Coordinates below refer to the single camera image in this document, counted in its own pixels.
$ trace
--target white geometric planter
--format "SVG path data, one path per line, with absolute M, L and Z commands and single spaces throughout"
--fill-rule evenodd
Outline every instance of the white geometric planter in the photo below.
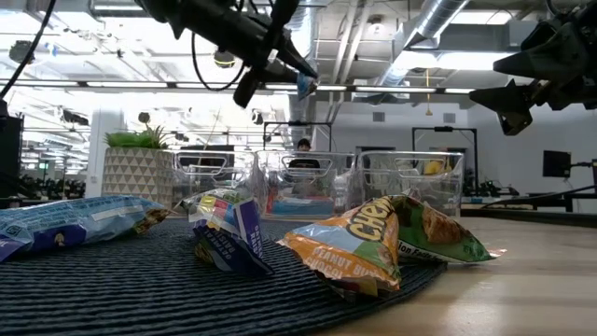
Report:
M 102 196 L 133 195 L 172 208 L 173 159 L 172 153 L 160 149 L 108 148 Z

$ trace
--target ventilation pipe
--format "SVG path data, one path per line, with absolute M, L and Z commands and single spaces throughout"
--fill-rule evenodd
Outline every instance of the ventilation pipe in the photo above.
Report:
M 394 61 L 376 80 L 375 85 L 395 87 L 402 83 L 410 69 L 402 67 L 400 54 L 404 49 L 436 49 L 439 36 L 468 4 L 469 0 L 425 0 L 421 14 L 400 23 L 394 35 Z M 397 95 L 371 94 L 362 99 L 371 104 L 396 102 Z
M 290 22 L 285 26 L 290 30 L 292 35 L 292 42 L 297 48 L 298 53 L 305 58 L 309 65 L 317 70 L 317 63 L 315 61 L 315 47 L 314 41 L 317 39 L 317 12 L 313 7 L 299 7 L 292 16 Z M 290 120 L 307 121 L 307 109 L 310 104 L 312 96 L 299 100 L 296 94 L 288 95 L 290 106 Z M 290 137 L 293 144 L 296 144 L 304 135 L 304 128 L 290 127 Z

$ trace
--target green plant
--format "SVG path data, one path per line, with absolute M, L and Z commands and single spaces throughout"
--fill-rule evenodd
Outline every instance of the green plant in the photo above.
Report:
M 166 134 L 163 127 L 152 129 L 146 124 L 147 129 L 141 133 L 106 133 L 104 141 L 110 147 L 140 147 L 151 149 L 165 149 L 168 147 L 163 141 Z

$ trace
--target blue chip bag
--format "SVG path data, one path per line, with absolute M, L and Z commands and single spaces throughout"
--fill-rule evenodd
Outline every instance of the blue chip bag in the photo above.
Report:
M 15 253 L 143 233 L 169 214 L 170 210 L 161 204 L 132 196 L 96 197 L 0 210 L 0 262 Z
M 188 222 L 198 239 L 195 255 L 225 272 L 273 274 L 261 259 L 259 212 L 253 197 L 214 189 L 183 200 Z

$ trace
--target orange package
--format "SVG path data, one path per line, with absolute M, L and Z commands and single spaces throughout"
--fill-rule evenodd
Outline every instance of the orange package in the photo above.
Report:
M 293 249 L 342 295 L 377 297 L 399 289 L 398 218 L 390 197 L 293 230 L 278 243 Z

